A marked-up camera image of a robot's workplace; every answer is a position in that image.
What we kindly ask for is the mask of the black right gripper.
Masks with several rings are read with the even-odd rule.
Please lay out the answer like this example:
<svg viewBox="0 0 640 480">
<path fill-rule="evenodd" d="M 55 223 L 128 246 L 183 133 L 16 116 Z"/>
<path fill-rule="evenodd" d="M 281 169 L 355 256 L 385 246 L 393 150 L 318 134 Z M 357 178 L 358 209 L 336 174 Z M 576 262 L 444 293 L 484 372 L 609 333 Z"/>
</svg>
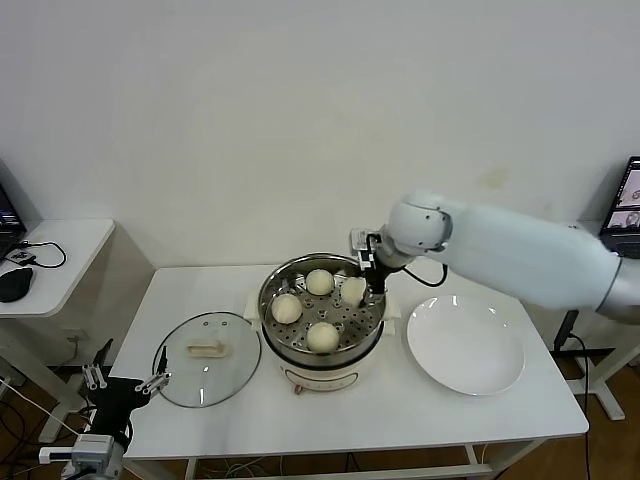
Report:
<svg viewBox="0 0 640 480">
<path fill-rule="evenodd" d="M 381 261 L 378 256 L 379 247 L 382 245 L 380 234 L 364 235 L 364 251 L 362 253 L 362 271 L 368 272 L 368 286 L 373 295 L 383 295 L 386 291 L 387 274 L 379 270 Z M 360 297 L 358 308 L 366 306 L 366 295 Z"/>
</svg>

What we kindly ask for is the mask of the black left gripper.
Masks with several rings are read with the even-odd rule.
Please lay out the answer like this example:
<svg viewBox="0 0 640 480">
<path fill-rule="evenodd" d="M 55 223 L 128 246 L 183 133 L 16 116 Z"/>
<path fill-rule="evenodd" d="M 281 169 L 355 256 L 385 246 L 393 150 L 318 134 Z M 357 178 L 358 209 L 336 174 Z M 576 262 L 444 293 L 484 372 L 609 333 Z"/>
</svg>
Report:
<svg viewBox="0 0 640 480">
<path fill-rule="evenodd" d="M 92 432 L 98 435 L 124 434 L 131 413 L 146 406 L 149 395 L 155 395 L 169 382 L 167 371 L 167 347 L 163 346 L 154 374 L 146 381 L 129 378 L 110 378 L 106 381 L 102 371 L 106 356 L 113 343 L 110 338 L 94 355 L 93 360 L 82 366 L 85 385 L 92 391 L 92 403 L 96 412 L 92 420 Z"/>
</svg>

